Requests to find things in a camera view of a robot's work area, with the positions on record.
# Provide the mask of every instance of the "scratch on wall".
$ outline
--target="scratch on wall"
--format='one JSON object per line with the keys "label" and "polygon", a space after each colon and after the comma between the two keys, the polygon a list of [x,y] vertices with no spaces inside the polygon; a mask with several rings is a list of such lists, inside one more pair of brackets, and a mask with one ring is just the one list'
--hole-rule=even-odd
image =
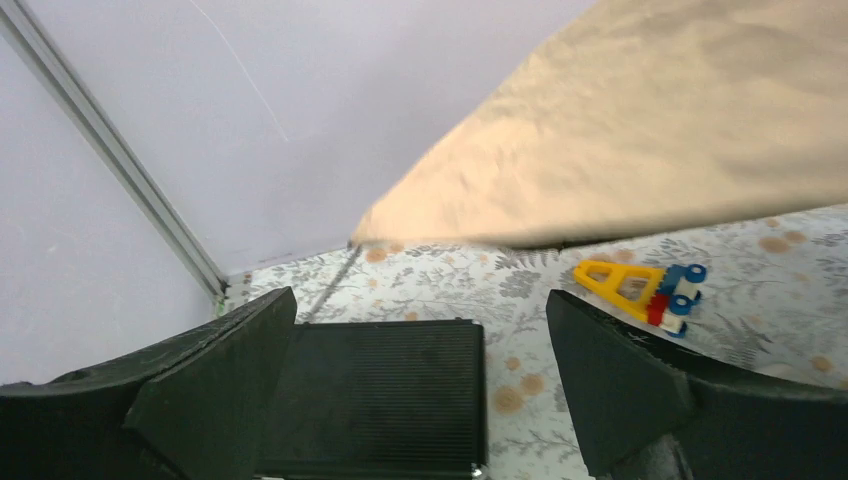
{"label": "scratch on wall", "polygon": [[259,96],[259,100],[262,101],[263,105],[265,105],[265,109],[268,111],[268,114],[271,115],[271,120],[273,120],[274,125],[277,127],[277,132],[280,134],[280,137],[283,138],[283,141],[288,142],[289,137],[288,135],[286,135],[285,130],[283,130],[282,125],[280,125],[280,121],[277,119],[277,115],[274,114],[274,110],[271,108],[271,105],[268,104],[268,101],[265,100],[265,97],[262,95],[262,92],[259,90],[259,87],[256,86],[256,82],[253,81],[253,77],[250,76],[250,72],[247,71],[247,68],[241,62],[241,58],[239,58],[232,44],[230,44],[230,41],[227,40],[227,37],[224,36],[224,33],[221,31],[220,28],[218,28],[218,24],[216,24],[215,21],[213,21],[212,18],[207,15],[205,11],[203,11],[202,8],[200,8],[200,6],[194,2],[194,0],[187,1],[192,4],[194,8],[197,9],[197,11],[200,12],[201,15],[203,15],[204,18],[206,18],[209,24],[212,25],[212,28],[214,28],[215,31],[218,33],[218,36],[221,37],[221,40],[224,41],[224,44],[227,46],[227,49],[232,54],[233,58],[235,58],[236,63],[238,63],[239,68],[241,68],[241,71],[242,73],[244,73],[244,76],[247,78],[247,81],[250,82],[250,86],[253,87],[253,91],[256,92],[256,95]]}

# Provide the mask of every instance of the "metal strip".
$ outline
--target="metal strip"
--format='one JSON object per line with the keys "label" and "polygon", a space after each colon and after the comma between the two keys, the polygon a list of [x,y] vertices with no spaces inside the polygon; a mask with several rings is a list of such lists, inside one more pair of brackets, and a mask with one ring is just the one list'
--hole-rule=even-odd
{"label": "metal strip", "polygon": [[227,287],[224,275],[180,220],[23,1],[0,0],[0,34],[53,95],[204,289],[213,299],[222,297]]}

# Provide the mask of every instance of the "yellow triangular frame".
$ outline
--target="yellow triangular frame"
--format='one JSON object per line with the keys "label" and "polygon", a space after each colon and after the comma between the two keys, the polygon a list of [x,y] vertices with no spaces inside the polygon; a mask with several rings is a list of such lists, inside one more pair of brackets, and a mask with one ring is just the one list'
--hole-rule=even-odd
{"label": "yellow triangular frame", "polygon": [[[608,276],[603,281],[598,281],[590,277],[593,273],[601,273]],[[577,283],[595,292],[599,297],[642,322],[648,321],[648,303],[660,286],[664,275],[664,268],[621,265],[595,260],[583,260],[574,269],[574,279],[577,280]],[[629,300],[618,293],[622,282],[626,278],[633,277],[644,278],[648,281],[645,289],[642,290],[642,295],[636,301]]]}

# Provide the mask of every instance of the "blue wheel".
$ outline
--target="blue wheel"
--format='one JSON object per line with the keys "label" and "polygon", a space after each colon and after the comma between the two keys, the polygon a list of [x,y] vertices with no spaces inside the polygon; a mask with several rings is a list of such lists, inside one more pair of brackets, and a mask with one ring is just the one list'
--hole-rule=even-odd
{"label": "blue wheel", "polygon": [[694,304],[695,302],[686,295],[674,295],[668,302],[668,311],[678,316],[689,315]]}
{"label": "blue wheel", "polygon": [[665,332],[665,333],[666,333],[666,335],[668,335],[669,337],[672,337],[672,338],[683,338],[683,337],[684,337],[684,335],[686,335],[686,327],[687,327],[686,322],[683,322],[683,326],[682,326],[682,327],[680,327],[680,331],[679,331],[679,332],[677,332],[677,333],[671,333],[671,332],[669,332],[668,330],[666,330],[666,332]]}
{"label": "blue wheel", "polygon": [[707,267],[693,263],[686,267],[686,280],[692,283],[702,283],[707,279]]}

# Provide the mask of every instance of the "blue toy part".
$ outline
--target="blue toy part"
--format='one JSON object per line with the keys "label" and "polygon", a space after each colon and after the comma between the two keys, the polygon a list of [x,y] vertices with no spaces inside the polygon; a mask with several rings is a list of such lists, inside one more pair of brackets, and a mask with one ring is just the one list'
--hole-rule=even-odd
{"label": "blue toy part", "polygon": [[674,338],[683,338],[683,336],[684,336],[684,335],[686,335],[686,328],[687,328],[687,327],[688,327],[688,325],[686,324],[686,322],[683,322],[683,326],[681,326],[681,327],[680,327],[680,331],[679,331],[679,332],[677,332],[677,333],[671,333],[671,332],[669,332],[668,330],[665,330],[665,333],[666,333],[669,337],[674,337]]}
{"label": "blue toy part", "polygon": [[691,283],[703,283],[707,279],[707,267],[693,263],[686,267],[684,278]]}
{"label": "blue toy part", "polygon": [[677,316],[689,315],[695,302],[685,295],[674,295],[668,302],[668,311]]}
{"label": "blue toy part", "polygon": [[657,287],[656,293],[661,293],[663,295],[673,295],[674,289],[677,288],[677,282],[680,281],[681,278],[685,278],[686,275],[686,267],[683,265],[672,265],[665,269],[665,276],[660,282],[660,286]]}

